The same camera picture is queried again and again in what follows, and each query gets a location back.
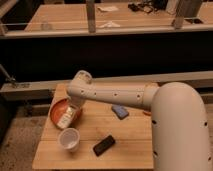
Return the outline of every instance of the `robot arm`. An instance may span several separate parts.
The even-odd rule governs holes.
[[[160,88],[151,83],[100,86],[79,71],[67,94],[77,106],[90,99],[151,110],[155,171],[212,171],[206,111],[192,87],[177,82]]]
[[[79,71],[70,82],[67,94],[71,98],[77,97],[72,103],[80,98],[150,110],[158,88],[156,84],[150,82],[110,83],[100,86],[92,83],[92,76],[88,72]]]

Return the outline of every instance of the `black panel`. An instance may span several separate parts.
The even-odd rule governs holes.
[[[213,69],[213,32],[1,40],[1,59],[18,81]]]

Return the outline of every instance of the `small blue block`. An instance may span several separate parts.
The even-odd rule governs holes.
[[[115,114],[120,120],[124,119],[129,115],[129,112],[123,106],[112,105],[111,109],[113,112],[115,112]]]

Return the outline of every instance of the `glass partition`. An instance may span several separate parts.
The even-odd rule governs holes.
[[[157,7],[150,0],[103,0],[95,4],[95,14],[99,29],[171,26],[175,17],[174,13],[166,11],[166,3]]]
[[[205,30],[212,13],[213,0],[0,0],[0,35]]]
[[[87,30],[84,4],[64,0],[21,0],[1,18],[6,31]]]

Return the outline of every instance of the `wooden table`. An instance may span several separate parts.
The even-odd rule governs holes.
[[[122,28],[170,26],[174,15],[165,11],[132,12],[128,3],[99,3],[96,6],[96,27],[113,21]],[[97,7],[116,6],[114,12],[100,12]],[[213,2],[203,3],[198,17],[206,24],[213,24]],[[42,23],[48,22],[53,30],[87,29],[87,15],[85,4],[40,5],[37,12],[26,27],[26,31],[42,30]]]
[[[66,84],[56,88],[51,106],[67,97]],[[119,120],[111,105],[87,101],[83,115],[75,123],[80,132],[80,147],[69,153],[60,148],[57,129],[48,117],[33,161],[34,169],[152,169],[150,117],[142,110],[127,108],[130,116]],[[96,157],[92,148],[111,134],[116,144]]]

